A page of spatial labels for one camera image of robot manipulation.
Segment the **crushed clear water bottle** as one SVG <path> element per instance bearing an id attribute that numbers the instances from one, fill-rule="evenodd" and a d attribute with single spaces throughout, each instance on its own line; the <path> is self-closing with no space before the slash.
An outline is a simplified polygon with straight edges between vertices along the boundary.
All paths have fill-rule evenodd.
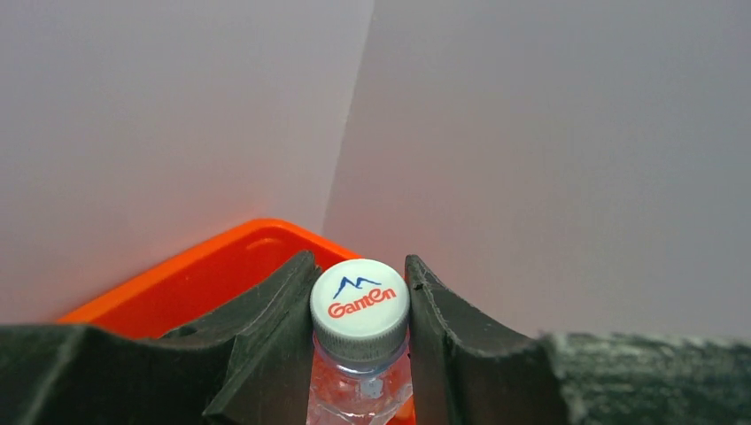
<path id="1" fill-rule="evenodd" d="M 306 423 L 388 423 L 413 394 L 404 278 L 373 259 L 345 260 L 315 281 L 309 307 L 314 357 Z"/>

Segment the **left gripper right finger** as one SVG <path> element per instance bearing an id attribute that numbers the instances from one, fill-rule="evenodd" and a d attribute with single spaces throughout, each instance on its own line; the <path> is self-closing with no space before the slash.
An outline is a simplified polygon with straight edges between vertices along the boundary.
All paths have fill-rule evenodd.
<path id="1" fill-rule="evenodd" d="M 747 424 L 750 343 L 508 328 L 415 255 L 410 355 L 420 424 Z"/>

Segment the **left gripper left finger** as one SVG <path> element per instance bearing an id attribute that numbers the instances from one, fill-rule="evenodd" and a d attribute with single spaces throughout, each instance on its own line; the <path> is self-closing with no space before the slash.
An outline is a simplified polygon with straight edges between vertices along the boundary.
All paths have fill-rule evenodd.
<path id="1" fill-rule="evenodd" d="M 159 338 L 85 324 L 1 329 L 4 424 L 302 424 L 313 360 L 310 251 Z"/>

